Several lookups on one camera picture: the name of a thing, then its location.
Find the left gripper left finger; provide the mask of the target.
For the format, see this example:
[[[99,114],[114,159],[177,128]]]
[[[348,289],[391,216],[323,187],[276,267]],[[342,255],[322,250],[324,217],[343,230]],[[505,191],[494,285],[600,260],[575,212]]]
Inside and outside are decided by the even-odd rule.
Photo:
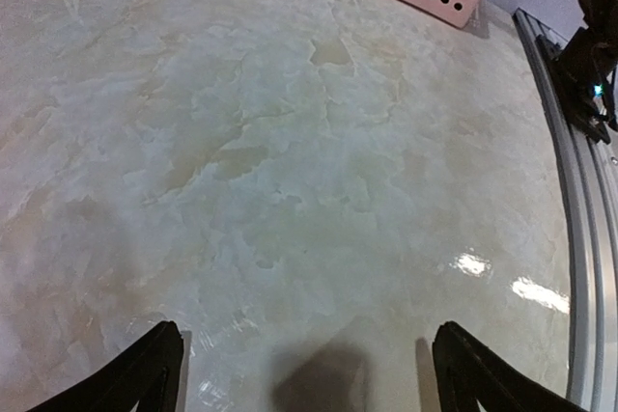
[[[161,321],[105,367],[31,411],[174,411],[182,361],[178,325]]]

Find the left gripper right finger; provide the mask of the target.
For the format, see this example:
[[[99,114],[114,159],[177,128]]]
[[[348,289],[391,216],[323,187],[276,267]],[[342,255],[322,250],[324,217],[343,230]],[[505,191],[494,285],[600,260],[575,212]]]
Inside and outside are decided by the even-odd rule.
[[[443,411],[565,411],[581,408],[521,374],[455,321],[432,344]]]

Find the aluminium front rail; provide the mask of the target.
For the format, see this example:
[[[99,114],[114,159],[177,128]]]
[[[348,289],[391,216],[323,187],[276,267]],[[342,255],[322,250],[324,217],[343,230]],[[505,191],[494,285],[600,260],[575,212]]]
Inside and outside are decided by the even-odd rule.
[[[565,39],[516,10],[518,30],[552,136],[570,252],[567,398],[588,411],[617,408],[617,154],[567,122],[549,71]]]

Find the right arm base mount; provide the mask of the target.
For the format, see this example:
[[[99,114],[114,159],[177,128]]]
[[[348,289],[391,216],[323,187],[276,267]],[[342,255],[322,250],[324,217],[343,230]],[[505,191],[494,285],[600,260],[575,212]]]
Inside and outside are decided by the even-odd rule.
[[[578,0],[586,24],[564,47],[542,38],[551,83],[566,120],[593,142],[617,129],[617,0]]]

